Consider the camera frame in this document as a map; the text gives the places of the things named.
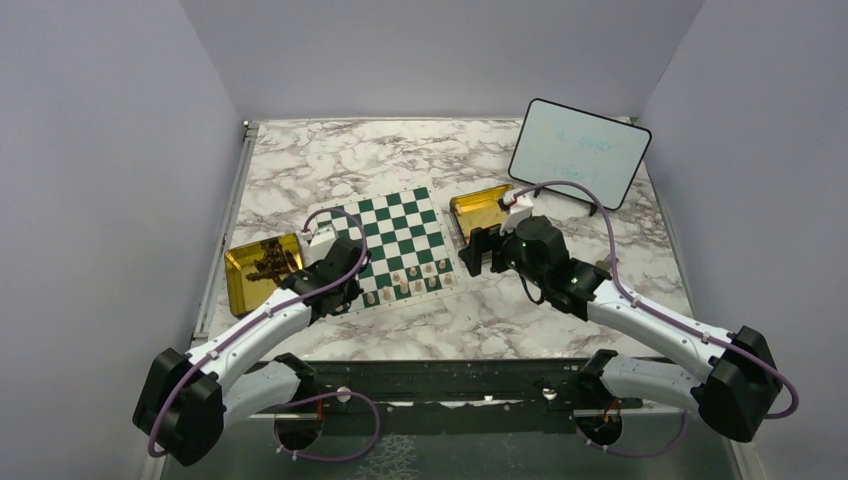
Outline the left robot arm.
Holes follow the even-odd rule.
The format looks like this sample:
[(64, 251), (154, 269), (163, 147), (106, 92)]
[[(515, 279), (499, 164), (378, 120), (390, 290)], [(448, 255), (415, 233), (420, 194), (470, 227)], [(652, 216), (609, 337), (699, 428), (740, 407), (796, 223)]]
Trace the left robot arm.
[(294, 411), (310, 405), (315, 386), (302, 361), (254, 366), (283, 340), (351, 303), (370, 257), (363, 240), (316, 238), (310, 248), (318, 259), (235, 326), (185, 353), (167, 348), (153, 359), (132, 416), (151, 457), (190, 466), (226, 428), (251, 415), (278, 404)]

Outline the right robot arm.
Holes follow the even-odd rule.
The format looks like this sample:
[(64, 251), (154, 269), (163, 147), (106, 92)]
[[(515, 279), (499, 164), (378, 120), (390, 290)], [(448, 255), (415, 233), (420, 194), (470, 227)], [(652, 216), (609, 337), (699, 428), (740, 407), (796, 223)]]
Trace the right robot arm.
[(485, 259), (493, 273), (516, 272), (540, 290), (540, 302), (623, 333), (664, 356), (638, 360), (597, 352), (582, 367), (579, 398), (600, 407), (638, 398), (693, 412), (717, 433), (751, 441), (783, 389), (765, 337), (709, 327), (618, 286), (607, 270), (571, 257), (562, 232), (531, 216), (507, 234), (499, 226), (473, 229), (459, 252), (470, 275)]

